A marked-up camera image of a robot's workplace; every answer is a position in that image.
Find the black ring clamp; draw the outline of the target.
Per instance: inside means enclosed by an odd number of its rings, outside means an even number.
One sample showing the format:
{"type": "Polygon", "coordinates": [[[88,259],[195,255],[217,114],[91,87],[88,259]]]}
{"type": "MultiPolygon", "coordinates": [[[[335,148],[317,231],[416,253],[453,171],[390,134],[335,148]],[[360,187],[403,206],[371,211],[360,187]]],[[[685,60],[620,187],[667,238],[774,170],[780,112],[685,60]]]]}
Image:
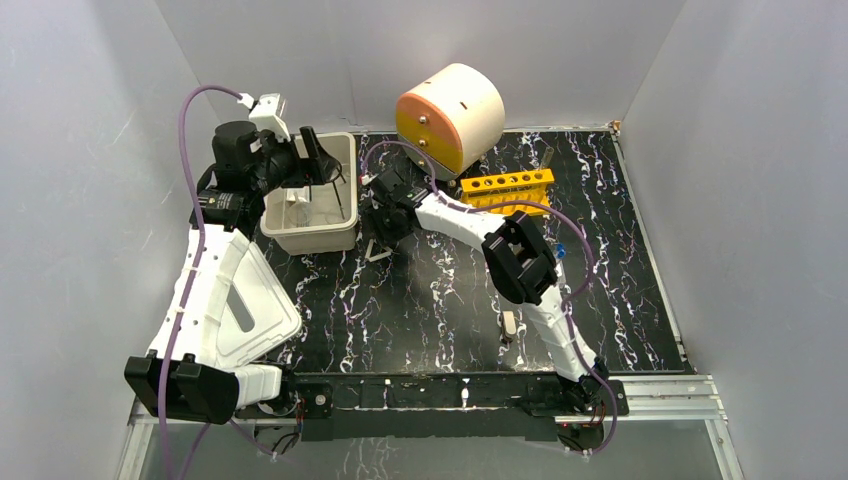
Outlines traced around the black ring clamp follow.
{"type": "Polygon", "coordinates": [[[339,208],[340,217],[341,217],[341,219],[344,219],[344,217],[345,217],[344,205],[342,203],[342,198],[341,198],[341,194],[340,194],[340,191],[339,191],[339,187],[337,186],[338,181],[341,181],[342,183],[346,182],[346,180],[344,178],[344,169],[343,169],[342,163],[340,161],[333,160],[331,162],[331,173],[332,173],[332,176],[328,180],[328,182],[332,185],[334,195],[335,195],[335,198],[336,198],[336,202],[337,202],[337,205],[338,205],[338,208],[339,208]]]}

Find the white clay triangle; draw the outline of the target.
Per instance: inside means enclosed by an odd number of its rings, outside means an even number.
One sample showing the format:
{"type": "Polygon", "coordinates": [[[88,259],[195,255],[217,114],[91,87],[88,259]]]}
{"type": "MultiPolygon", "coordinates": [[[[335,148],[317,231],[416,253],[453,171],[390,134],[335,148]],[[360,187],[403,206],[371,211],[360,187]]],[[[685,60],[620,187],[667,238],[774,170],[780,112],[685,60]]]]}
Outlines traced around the white clay triangle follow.
{"type": "Polygon", "coordinates": [[[371,239],[367,245],[365,259],[369,263],[377,262],[390,257],[394,253],[389,246],[382,246],[374,239],[371,239]]]}

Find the clear plastic funnel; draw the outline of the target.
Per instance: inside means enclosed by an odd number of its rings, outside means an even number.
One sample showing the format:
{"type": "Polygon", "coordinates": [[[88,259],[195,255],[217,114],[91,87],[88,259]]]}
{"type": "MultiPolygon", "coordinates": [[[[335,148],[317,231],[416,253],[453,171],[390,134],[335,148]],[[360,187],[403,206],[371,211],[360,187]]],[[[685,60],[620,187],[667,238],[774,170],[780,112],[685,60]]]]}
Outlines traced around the clear plastic funnel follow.
{"type": "Polygon", "coordinates": [[[291,203],[287,208],[291,228],[310,228],[326,224],[324,211],[313,203],[291,203]]]}

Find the white bin lid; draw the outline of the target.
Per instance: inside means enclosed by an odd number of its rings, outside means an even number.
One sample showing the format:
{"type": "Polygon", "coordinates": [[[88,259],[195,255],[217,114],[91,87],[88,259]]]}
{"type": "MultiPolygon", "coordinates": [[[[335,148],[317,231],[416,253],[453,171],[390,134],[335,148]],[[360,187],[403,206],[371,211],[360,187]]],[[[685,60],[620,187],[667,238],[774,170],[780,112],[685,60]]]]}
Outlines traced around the white bin lid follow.
{"type": "Polygon", "coordinates": [[[171,358],[226,371],[296,336],[303,321],[258,246],[237,232],[206,234],[171,358]]]}

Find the glass test tube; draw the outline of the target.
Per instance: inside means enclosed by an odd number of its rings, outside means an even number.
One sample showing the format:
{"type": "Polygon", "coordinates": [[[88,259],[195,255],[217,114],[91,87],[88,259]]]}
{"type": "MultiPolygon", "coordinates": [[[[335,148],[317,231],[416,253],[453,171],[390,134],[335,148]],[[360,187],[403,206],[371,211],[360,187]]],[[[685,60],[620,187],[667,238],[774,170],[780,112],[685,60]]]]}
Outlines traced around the glass test tube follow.
{"type": "Polygon", "coordinates": [[[555,149],[553,147],[548,146],[548,147],[545,148],[543,155],[542,155],[540,162],[539,162],[539,169],[540,170],[545,170],[545,169],[549,168],[550,163],[552,161],[552,158],[554,156],[554,153],[555,153],[555,149]]]}

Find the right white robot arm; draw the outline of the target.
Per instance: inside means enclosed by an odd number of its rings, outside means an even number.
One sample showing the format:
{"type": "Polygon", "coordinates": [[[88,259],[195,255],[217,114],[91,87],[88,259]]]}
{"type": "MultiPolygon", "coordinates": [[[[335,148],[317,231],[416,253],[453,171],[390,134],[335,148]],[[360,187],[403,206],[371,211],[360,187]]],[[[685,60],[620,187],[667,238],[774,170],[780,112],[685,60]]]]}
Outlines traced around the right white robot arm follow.
{"type": "Polygon", "coordinates": [[[559,288],[555,255],[527,213],[479,210],[408,183],[393,170],[365,176],[362,185],[371,201],[364,215],[381,242],[395,244],[422,230],[481,252],[498,294],[520,308],[546,345],[565,405],[587,414],[601,403],[608,369],[579,332],[559,288]]]}

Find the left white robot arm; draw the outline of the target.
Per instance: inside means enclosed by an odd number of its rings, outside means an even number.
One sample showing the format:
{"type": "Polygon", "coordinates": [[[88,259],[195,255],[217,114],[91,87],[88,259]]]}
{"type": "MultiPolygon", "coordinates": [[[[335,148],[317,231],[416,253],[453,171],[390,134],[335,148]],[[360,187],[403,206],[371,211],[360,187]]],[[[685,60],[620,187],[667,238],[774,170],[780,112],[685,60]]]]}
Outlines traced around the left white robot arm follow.
{"type": "Polygon", "coordinates": [[[331,183],[340,164],[309,126],[281,139],[252,122],[231,121],[216,128],[211,144],[214,162],[193,192],[173,300],[145,354],[128,359],[124,376],[160,419],[222,425],[257,403],[286,416],[299,391],[263,358],[303,321],[255,233],[269,193],[331,183]]]}

